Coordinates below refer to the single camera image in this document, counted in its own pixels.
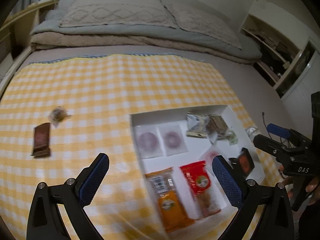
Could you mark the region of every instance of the red snack package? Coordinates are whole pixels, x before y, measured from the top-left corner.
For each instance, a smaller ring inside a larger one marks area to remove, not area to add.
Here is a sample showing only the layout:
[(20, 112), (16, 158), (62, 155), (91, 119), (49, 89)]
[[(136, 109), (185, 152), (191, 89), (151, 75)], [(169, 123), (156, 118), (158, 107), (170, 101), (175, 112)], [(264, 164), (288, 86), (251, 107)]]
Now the red snack package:
[(205, 161), (180, 167), (188, 181), (194, 201), (199, 204), (202, 215), (208, 217), (221, 211), (211, 196), (211, 181), (205, 170)]

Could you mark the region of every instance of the bed sheet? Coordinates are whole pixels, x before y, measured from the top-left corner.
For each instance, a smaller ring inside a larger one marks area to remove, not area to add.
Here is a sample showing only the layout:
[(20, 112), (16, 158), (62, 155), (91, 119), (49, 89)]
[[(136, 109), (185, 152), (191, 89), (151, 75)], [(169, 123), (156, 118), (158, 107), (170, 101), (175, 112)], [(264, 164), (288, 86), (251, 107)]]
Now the bed sheet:
[[(75, 177), (99, 152), (110, 169), (85, 211), (105, 239), (162, 239), (133, 149), (129, 114), (186, 106), (229, 105), (243, 127), (254, 123), (223, 76), (211, 64), (176, 55), (110, 55), (30, 64), (11, 81), (0, 103), (0, 213), (24, 239), (36, 185)], [(30, 156), (33, 128), (64, 105), (71, 115), (51, 132), (50, 158)], [(281, 178), (270, 155), (258, 151), (265, 184)], [(258, 221), (257, 212), (247, 234)], [(62, 216), (73, 239), (76, 234)], [(217, 239), (230, 220), (201, 239)]]

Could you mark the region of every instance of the orange snack package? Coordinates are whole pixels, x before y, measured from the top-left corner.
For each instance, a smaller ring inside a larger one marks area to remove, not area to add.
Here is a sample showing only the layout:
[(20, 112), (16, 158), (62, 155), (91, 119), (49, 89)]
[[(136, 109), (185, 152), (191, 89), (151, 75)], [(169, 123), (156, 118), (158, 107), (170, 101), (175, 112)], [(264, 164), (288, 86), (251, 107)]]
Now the orange snack package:
[(188, 181), (194, 200), (199, 204), (204, 217), (219, 213), (221, 209), (211, 196), (211, 181), (205, 170), (205, 161), (190, 163), (180, 169)]
[(172, 179), (172, 167), (146, 174), (157, 196), (157, 207), (167, 232), (187, 227), (194, 223), (182, 206)]

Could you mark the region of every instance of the purple round slice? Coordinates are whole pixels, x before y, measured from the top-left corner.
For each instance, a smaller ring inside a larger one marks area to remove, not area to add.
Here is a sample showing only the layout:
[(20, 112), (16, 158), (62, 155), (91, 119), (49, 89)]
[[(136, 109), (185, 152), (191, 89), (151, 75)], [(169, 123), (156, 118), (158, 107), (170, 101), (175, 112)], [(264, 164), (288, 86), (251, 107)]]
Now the purple round slice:
[(138, 137), (138, 146), (144, 151), (152, 152), (158, 146), (158, 138), (151, 132), (145, 132)]
[(164, 135), (164, 143), (167, 147), (169, 147), (171, 149), (175, 149), (181, 145), (182, 140), (181, 140), (180, 136), (178, 135), (178, 133), (167, 132)]

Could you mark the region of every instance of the metal screw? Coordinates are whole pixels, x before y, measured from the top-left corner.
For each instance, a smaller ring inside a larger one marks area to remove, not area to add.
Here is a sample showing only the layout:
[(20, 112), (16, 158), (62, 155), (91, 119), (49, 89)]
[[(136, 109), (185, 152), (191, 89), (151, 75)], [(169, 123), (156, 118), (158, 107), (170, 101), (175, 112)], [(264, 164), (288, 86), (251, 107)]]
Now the metal screw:
[(67, 179), (67, 184), (72, 185), (76, 180), (74, 178)]
[(44, 182), (39, 183), (38, 188), (44, 188), (44, 187), (45, 187), (45, 183)]
[(280, 183), (278, 183), (278, 187), (280, 188), (280, 189), (284, 189), (284, 185), (280, 182)]
[(256, 185), (256, 182), (255, 182), (253, 179), (248, 179), (248, 180), (247, 180), (247, 183), (248, 183), (249, 186), (254, 186), (254, 185)]

